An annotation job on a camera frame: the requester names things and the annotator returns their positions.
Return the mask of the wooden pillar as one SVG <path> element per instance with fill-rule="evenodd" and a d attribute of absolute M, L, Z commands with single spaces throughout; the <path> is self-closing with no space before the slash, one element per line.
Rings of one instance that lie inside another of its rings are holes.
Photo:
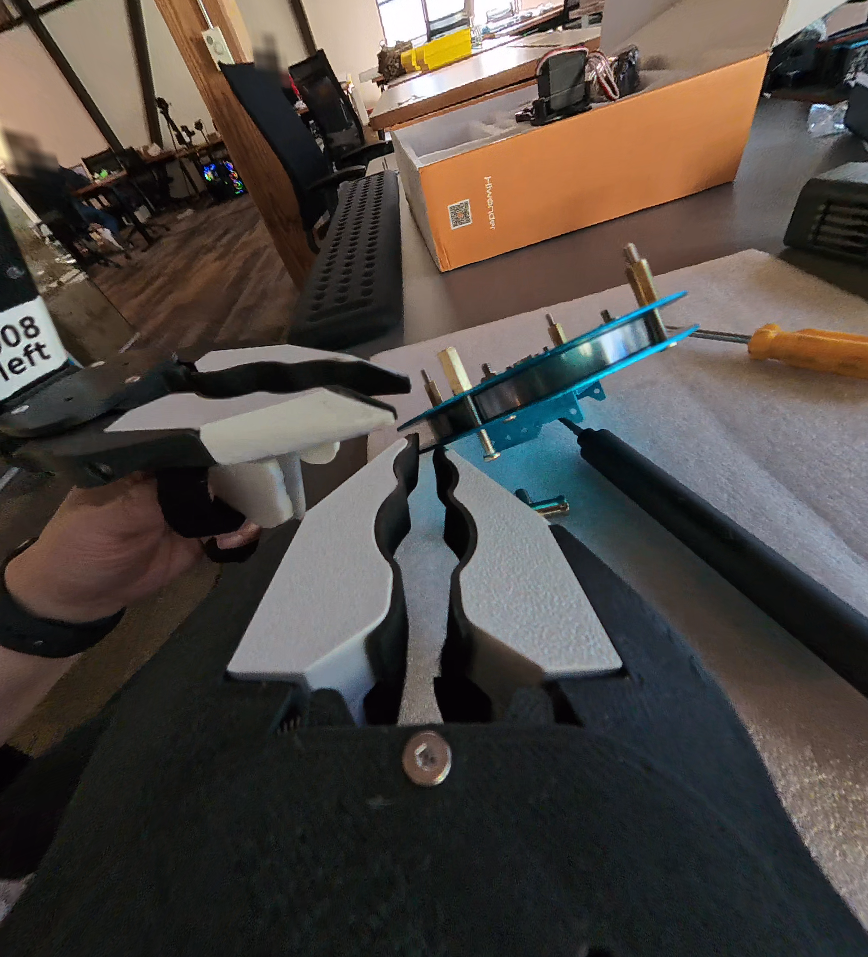
<path fill-rule="evenodd" d="M 235 63 L 250 59 L 249 34 L 234 1 L 156 1 L 179 54 L 221 134 L 236 169 L 296 289 L 315 255 L 308 245 L 297 199 L 283 165 L 238 102 L 206 45 L 204 30 L 218 28 Z"/>

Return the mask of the person's left hand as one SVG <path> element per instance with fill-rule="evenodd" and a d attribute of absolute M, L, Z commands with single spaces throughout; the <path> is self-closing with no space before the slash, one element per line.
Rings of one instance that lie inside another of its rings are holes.
<path fill-rule="evenodd" d="M 200 541 L 164 519 L 155 479 L 138 474 L 73 489 L 3 580 L 28 613 L 85 624 L 153 595 L 205 559 Z"/>

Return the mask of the black office chair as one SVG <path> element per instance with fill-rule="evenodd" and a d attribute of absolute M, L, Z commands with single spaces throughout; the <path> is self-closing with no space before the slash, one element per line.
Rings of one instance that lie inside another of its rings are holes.
<path fill-rule="evenodd" d="M 288 175 L 308 246 L 317 253 L 316 226 L 322 219 L 331 220 L 341 184 L 362 178 L 367 168 L 353 165 L 336 170 L 273 74 L 253 63 L 224 63 L 220 70 Z"/>
<path fill-rule="evenodd" d="M 367 175 L 372 161 L 393 152 L 391 142 L 368 139 L 354 102 L 323 50 L 289 66 L 288 72 L 335 171 Z"/>

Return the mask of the yellow-handled screwdriver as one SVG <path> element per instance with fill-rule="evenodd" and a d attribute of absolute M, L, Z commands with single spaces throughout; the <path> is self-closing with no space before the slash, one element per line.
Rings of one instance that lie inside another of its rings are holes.
<path fill-rule="evenodd" d="M 755 361 L 868 381 L 867 335 L 812 328 L 790 331 L 771 323 L 751 334 L 697 329 L 691 337 L 742 345 Z"/>

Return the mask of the blue round metal turntable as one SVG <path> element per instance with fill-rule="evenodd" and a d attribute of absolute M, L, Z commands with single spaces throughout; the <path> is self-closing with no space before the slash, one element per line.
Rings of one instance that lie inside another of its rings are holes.
<path fill-rule="evenodd" d="M 423 451 L 448 446 L 475 436 L 484 459 L 495 461 L 502 452 L 540 436 L 559 419 L 576 425 L 583 421 L 584 398 L 605 400 L 603 380 L 632 365 L 659 355 L 698 331 L 697 324 L 675 330 L 663 310 L 687 296 L 680 291 L 660 296 L 640 259 L 628 265 L 628 281 L 638 306 L 574 338 L 562 324 L 547 316 L 551 345 L 505 368 L 482 366 L 473 382 L 454 346 L 437 354 L 448 394 L 441 394 L 428 372 L 421 370 L 429 409 L 397 426 L 400 434 L 416 435 Z"/>

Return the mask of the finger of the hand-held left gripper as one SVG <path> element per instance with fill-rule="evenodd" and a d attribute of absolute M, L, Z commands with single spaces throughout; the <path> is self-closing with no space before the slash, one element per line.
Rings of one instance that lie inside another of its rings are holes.
<path fill-rule="evenodd" d="M 183 390 L 204 398 L 343 389 L 365 397 L 404 395 L 410 378 L 348 353 L 297 345 L 218 349 L 183 363 Z"/>
<path fill-rule="evenodd" d="M 366 436 L 396 421 L 394 407 L 345 390 L 224 399 L 177 393 L 125 413 L 105 432 L 191 430 L 217 464 L 232 465 Z"/>

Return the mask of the computer case with coloured lights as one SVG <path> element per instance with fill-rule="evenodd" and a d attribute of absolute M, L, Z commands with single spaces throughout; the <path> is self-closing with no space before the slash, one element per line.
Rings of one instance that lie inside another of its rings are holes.
<path fill-rule="evenodd" d="M 218 203 L 232 200 L 248 193 L 233 162 L 228 158 L 201 157 L 201 178 L 211 198 Z"/>

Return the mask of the orange cardboard box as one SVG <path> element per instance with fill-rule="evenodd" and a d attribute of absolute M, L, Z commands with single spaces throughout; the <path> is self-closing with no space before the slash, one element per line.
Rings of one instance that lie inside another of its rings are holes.
<path fill-rule="evenodd" d="M 547 126 L 535 85 L 393 131 L 441 272 L 731 182 L 786 1 L 606 2 L 600 45 L 641 55 L 639 90 Z"/>

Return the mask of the wooden table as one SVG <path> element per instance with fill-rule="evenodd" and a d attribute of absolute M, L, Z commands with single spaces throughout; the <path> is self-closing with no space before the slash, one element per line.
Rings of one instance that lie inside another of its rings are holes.
<path fill-rule="evenodd" d="M 545 54 L 578 44 L 595 50 L 600 33 L 600 26 L 594 26 L 516 37 L 450 65 L 404 78 L 382 93 L 370 113 L 369 126 L 380 134 L 530 82 Z"/>

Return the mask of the black perforated foam pad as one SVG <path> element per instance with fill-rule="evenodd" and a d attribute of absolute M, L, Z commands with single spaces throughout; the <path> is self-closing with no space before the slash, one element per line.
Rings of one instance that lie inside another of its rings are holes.
<path fill-rule="evenodd" d="M 341 187 L 287 343 L 343 351 L 380 339 L 403 320 L 401 189 L 398 173 L 386 169 Z"/>

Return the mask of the white foam sheet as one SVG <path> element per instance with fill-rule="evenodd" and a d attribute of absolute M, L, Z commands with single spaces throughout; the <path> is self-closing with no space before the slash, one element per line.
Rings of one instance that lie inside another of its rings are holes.
<path fill-rule="evenodd" d="M 412 376 L 423 360 L 436 365 L 436 350 L 448 344 L 473 371 L 482 362 L 508 365 L 547 341 L 544 313 L 575 335 L 598 322 L 600 309 L 633 305 L 622 286 L 571 302 L 552 293 L 547 304 L 501 307 L 498 320 L 469 319 L 461 331 L 440 290 L 446 280 L 430 272 L 429 282 L 409 287 L 433 295 L 409 306 L 404 345 L 378 347 Z M 868 334 L 868 302 L 760 251 L 668 272 L 658 285 L 664 294 L 688 292 L 666 310 L 674 325 L 692 319 L 751 332 L 774 322 Z M 611 376 L 606 392 L 606 401 L 584 402 L 589 426 L 614 433 L 868 617 L 868 382 L 755 362 L 739 348 L 700 341 Z M 408 574 L 428 558 L 445 578 L 430 597 L 408 602 L 437 624 L 412 626 L 404 724 L 440 719 L 432 679 L 449 553 L 425 459 L 405 543 Z M 477 467 L 510 490 L 568 498 L 562 524 L 690 643 L 814 861 L 868 931 L 868 700 L 582 462 L 563 427 Z"/>

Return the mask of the metal cross wrench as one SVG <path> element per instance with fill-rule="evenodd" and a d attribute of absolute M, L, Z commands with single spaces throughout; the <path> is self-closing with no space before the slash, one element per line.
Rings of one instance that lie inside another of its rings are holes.
<path fill-rule="evenodd" d="M 570 514 L 570 504 L 565 496 L 551 496 L 543 499 L 533 499 L 527 490 L 518 488 L 514 496 L 524 505 L 533 509 L 547 520 L 567 517 Z"/>

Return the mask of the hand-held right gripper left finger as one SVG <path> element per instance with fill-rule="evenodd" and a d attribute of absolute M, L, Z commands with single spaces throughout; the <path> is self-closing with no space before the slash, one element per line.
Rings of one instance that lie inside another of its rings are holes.
<path fill-rule="evenodd" d="M 336 691 L 356 724 L 394 724 L 407 612 L 395 553 L 411 528 L 419 440 L 401 438 L 300 522 L 227 666 L 240 680 Z"/>

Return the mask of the yellow storage bins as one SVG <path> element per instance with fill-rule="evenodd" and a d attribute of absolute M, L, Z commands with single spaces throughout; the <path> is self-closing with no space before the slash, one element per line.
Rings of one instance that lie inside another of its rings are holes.
<path fill-rule="evenodd" d="M 469 27 L 464 27 L 404 51 L 401 54 L 401 64 L 407 74 L 428 73 L 468 58 L 472 54 L 472 33 Z"/>

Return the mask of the black screwdriver bit case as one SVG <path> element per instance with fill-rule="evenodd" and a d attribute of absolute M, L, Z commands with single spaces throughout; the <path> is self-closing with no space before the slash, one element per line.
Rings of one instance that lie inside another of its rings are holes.
<path fill-rule="evenodd" d="M 848 162 L 809 179 L 783 242 L 801 252 L 868 267 L 868 161 Z"/>

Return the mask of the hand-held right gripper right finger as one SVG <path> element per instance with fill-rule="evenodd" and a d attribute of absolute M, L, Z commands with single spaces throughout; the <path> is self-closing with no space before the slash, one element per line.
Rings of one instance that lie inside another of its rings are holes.
<path fill-rule="evenodd" d="M 555 537 L 523 496 L 452 452 L 433 455 L 443 539 L 456 558 L 440 674 L 449 724 L 500 721 L 522 691 L 615 677 L 622 660 Z"/>

